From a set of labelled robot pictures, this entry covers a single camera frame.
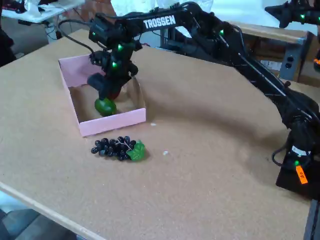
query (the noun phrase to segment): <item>green fruit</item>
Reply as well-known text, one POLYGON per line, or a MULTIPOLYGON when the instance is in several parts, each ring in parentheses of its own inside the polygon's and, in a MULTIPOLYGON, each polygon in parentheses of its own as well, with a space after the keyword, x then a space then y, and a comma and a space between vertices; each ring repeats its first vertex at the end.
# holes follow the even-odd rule
POLYGON ((103 117, 111 116, 116 114, 117 106, 114 101, 105 98, 100 100, 99 98, 94 102, 95 109, 101 114, 103 117))

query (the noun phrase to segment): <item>black robotic arm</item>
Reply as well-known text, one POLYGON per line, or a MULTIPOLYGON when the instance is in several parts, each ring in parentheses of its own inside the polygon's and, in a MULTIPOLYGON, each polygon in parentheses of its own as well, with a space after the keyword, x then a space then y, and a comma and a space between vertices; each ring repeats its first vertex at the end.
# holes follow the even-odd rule
POLYGON ((303 93, 290 89, 289 82, 283 83, 255 60, 245 48, 240 28, 221 21, 212 12, 202 11, 194 2, 175 4, 168 9, 155 8, 149 13, 113 17, 117 19, 114 24, 106 17, 110 16, 97 13, 89 32, 89 39, 102 50, 93 52, 87 46, 92 51, 92 64, 101 66, 105 72, 105 75, 96 73, 88 79, 88 84, 98 90, 101 100, 116 98, 122 86, 138 73, 131 57, 142 46, 135 37, 149 31, 182 26, 213 61, 219 60, 235 68, 275 104, 283 124, 291 131, 285 145, 272 154, 272 160, 292 173, 297 166, 305 170, 312 168, 314 156, 320 151, 318 104, 303 93), (284 161, 279 163, 275 155, 284 150, 284 161))

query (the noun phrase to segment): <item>floor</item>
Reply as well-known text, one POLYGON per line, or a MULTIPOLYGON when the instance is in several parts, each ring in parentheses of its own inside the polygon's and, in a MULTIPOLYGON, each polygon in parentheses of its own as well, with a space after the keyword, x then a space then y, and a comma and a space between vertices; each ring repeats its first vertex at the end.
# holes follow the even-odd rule
MULTIPOLYGON (((31 26, 18 24, 18 21, 11 18, 1 18, 2 29, 14 40, 12 50, 15 54, 29 54, 48 44, 45 27, 40 24, 32 24, 31 26)), ((68 24, 63 26, 63 30, 69 34, 83 28, 78 24, 72 24, 71 29, 68 24)))

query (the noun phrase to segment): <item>black cable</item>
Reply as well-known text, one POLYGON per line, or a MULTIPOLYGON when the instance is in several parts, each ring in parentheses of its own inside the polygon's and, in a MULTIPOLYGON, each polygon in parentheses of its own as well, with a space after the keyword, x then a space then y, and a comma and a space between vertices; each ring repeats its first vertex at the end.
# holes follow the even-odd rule
MULTIPOLYGON (((63 9, 65 13, 68 14, 68 11, 61 7, 61 6, 54 6, 54 7, 45 7, 45 6, 41 6, 41 8, 43 9, 63 9)), ((57 20, 56 20, 56 25, 58 25, 58 21, 59 21, 59 16, 57 16, 57 20)), ((71 26, 71 22, 69 22, 69 26, 70 26, 70 33, 72 33, 72 26, 71 26)))
POLYGON ((161 37, 162 38, 162 36, 160 35, 160 34, 158 34, 158 33, 156 33, 155 31, 151 31, 153 34, 155 34, 155 35, 157 35, 157 36, 159 36, 159 37, 161 37))
MULTIPOLYGON (((288 169, 288 170, 292 170, 292 167, 289 167, 288 165, 282 164, 282 163, 276 161, 276 159, 275 159, 275 156, 276 156, 278 153, 280 153, 280 152, 282 152, 283 150, 286 150, 286 149, 287 149, 288 142, 289 142, 289 138, 286 140, 285 144, 284 144, 282 147, 280 147, 278 150, 275 150, 275 151, 272 153, 271 159, 272 159, 272 162, 274 162, 274 163, 275 163, 276 165, 278 165, 279 167, 284 168, 284 169, 288 169)), ((311 163, 311 161, 312 161, 309 152, 308 152, 308 151, 305 151, 305 153, 306 153, 307 161, 306 161, 304 164, 301 164, 301 167, 302 167, 302 168, 307 167, 307 166, 311 163)))
POLYGON ((52 34, 53 32, 55 32, 56 31, 56 26, 54 26, 54 28, 53 28, 53 30, 51 31, 51 32, 46 32, 45 34, 46 34, 46 36, 47 37, 49 37, 49 38, 51 38, 52 40, 58 40, 58 39, 56 39, 56 38, 53 38, 53 37, 51 37, 49 34, 52 34))
POLYGON ((61 22, 59 22, 57 28, 59 29, 59 31, 62 33, 63 36, 65 36, 67 39, 87 48, 90 50, 90 52, 92 54, 95 54, 94 50, 89 47, 88 45, 78 41, 78 40, 75 40, 74 38, 68 36, 62 29, 61 29, 61 25, 64 24, 64 23, 77 23, 77 24, 82 24, 82 25, 86 25, 86 26, 90 26, 91 24, 89 22, 83 22, 83 21, 80 21, 80 20, 73 20, 73 19, 66 19, 66 20, 62 20, 61 22))
POLYGON ((244 34, 243 34, 241 28, 238 27, 238 26, 236 26, 236 25, 232 25, 232 26, 233 26, 233 28, 235 28, 235 29, 238 30, 238 32, 239 32, 239 34, 240 34, 240 37, 241 37, 241 45, 242 45, 243 51, 244 51, 245 54, 248 54, 248 53, 247 53, 246 46, 245 46, 244 34))
POLYGON ((285 168, 285 169, 292 169, 292 168, 289 168, 289 167, 287 167, 286 165, 284 165, 284 164, 282 164, 282 163, 280 163, 280 162, 277 162, 276 160, 275 160, 275 156, 278 154, 278 153, 280 153, 280 152, 282 152, 283 150, 285 150, 286 148, 287 148, 287 144, 288 144, 288 140, 285 142, 285 144, 282 146, 282 147, 280 147, 278 150, 275 150, 273 153, 272 153, 272 155, 271 155, 271 159, 272 159, 272 162, 274 162, 276 165, 278 165, 279 167, 281 167, 281 168, 285 168))

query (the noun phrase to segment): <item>wire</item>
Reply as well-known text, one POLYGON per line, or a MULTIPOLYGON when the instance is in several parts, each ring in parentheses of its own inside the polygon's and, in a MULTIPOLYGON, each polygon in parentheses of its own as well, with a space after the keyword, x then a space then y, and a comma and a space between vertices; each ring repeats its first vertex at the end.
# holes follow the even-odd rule
POLYGON ((242 45, 243 51, 244 51, 246 54, 248 54, 248 53, 247 53, 246 46, 245 46, 244 34, 243 34, 241 28, 238 27, 238 26, 236 26, 236 25, 232 25, 232 26, 233 26, 233 28, 235 28, 235 29, 239 32, 240 37, 241 37, 241 45, 242 45))
MULTIPOLYGON (((43 9, 63 9, 65 13, 68 14, 68 17, 69 17, 69 13, 68 11, 61 7, 61 6, 54 6, 54 7, 45 7, 45 6, 41 6, 40 8, 43 8, 43 9)), ((57 19, 56 19, 56 26, 58 25, 58 21, 59 21, 59 16, 57 16, 57 19)), ((72 33, 72 25, 71 25, 71 22, 69 22, 69 26, 70 26, 70 33, 72 33)))
POLYGON ((73 8, 73 10, 79 15, 79 17, 81 18, 81 20, 85 22, 84 18, 80 15, 80 13, 79 13, 75 8, 73 8))
POLYGON ((278 165, 279 167, 285 168, 285 169, 290 169, 288 166, 286 166, 286 165, 284 165, 284 164, 282 164, 282 163, 280 163, 280 162, 277 162, 277 161, 275 160, 275 156, 276 156, 278 153, 280 153, 280 152, 282 152, 283 150, 285 150, 285 149, 287 148, 287 144, 288 144, 288 140, 285 142, 285 144, 284 144, 282 147, 280 147, 278 150, 275 150, 275 151, 272 153, 271 159, 272 159, 272 162, 274 162, 274 163, 275 163, 276 165, 278 165))
POLYGON ((82 25, 86 25, 86 26, 90 26, 91 24, 89 22, 83 22, 83 21, 80 21, 80 20, 73 20, 73 19, 66 19, 66 20, 62 20, 61 22, 59 22, 57 28, 59 29, 59 31, 62 33, 63 36, 65 36, 67 39, 87 48, 90 50, 90 52, 94 55, 95 52, 94 50, 89 47, 88 45, 78 41, 78 40, 75 40, 74 38, 68 36, 62 29, 61 29, 61 25, 64 24, 64 23, 77 23, 77 24, 82 24, 82 25))
POLYGON ((53 30, 51 32, 46 32, 46 36, 51 38, 52 40, 58 40, 57 38, 53 38, 52 36, 49 35, 49 34, 52 34, 55 31, 56 31, 56 26, 54 26, 54 28, 53 28, 53 30))
POLYGON ((102 48, 102 49, 105 49, 106 48, 106 46, 103 46, 100 42, 96 42, 96 44, 100 47, 100 48, 102 48))
POLYGON ((155 34, 155 35, 157 35, 157 36, 159 36, 159 37, 164 37, 165 39, 169 39, 167 36, 161 36, 160 34, 158 34, 158 33, 156 33, 156 32, 154 32, 154 31, 151 31, 153 34, 155 34))

